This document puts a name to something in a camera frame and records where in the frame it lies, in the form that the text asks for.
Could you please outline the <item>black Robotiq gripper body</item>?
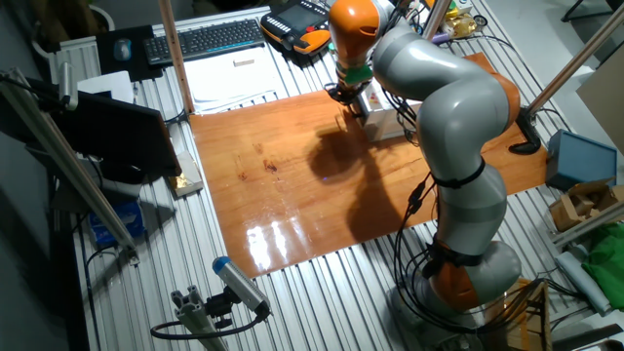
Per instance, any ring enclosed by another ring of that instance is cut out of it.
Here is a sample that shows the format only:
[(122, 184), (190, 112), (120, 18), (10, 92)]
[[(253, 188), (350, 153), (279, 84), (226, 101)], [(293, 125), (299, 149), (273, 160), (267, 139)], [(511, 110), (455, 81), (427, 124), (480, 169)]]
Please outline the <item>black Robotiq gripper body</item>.
[(345, 81), (338, 82), (338, 97), (340, 101), (355, 100), (371, 83), (371, 80), (359, 82), (357, 84), (347, 84)]

